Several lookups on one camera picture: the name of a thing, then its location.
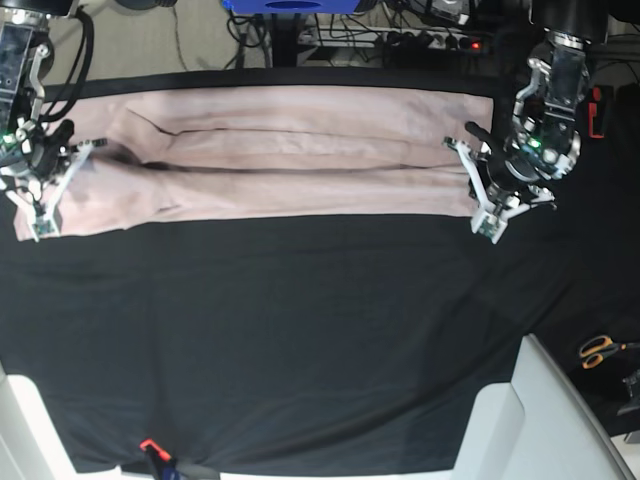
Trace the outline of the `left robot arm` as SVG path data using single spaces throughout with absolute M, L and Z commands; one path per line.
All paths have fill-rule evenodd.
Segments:
M 530 21 L 546 37 L 527 59 L 530 79 L 516 93 L 509 134 L 499 140 L 468 122 L 466 130 L 485 142 L 490 153 L 459 153 L 471 197 L 490 212 L 505 211 L 512 197 L 537 203 L 535 191 L 575 167 L 581 150 L 576 113 L 591 81 L 587 50 L 607 39 L 609 3 L 533 1 Z

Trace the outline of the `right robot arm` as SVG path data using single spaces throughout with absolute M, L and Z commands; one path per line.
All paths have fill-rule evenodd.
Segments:
M 77 20 L 81 40 L 67 80 L 46 101 L 43 79 L 53 66 L 49 34 L 54 18 Z M 95 29 L 82 1 L 3 1 L 1 3 L 1 184 L 37 201 L 68 167 L 75 125 L 68 114 L 77 103 L 93 59 Z

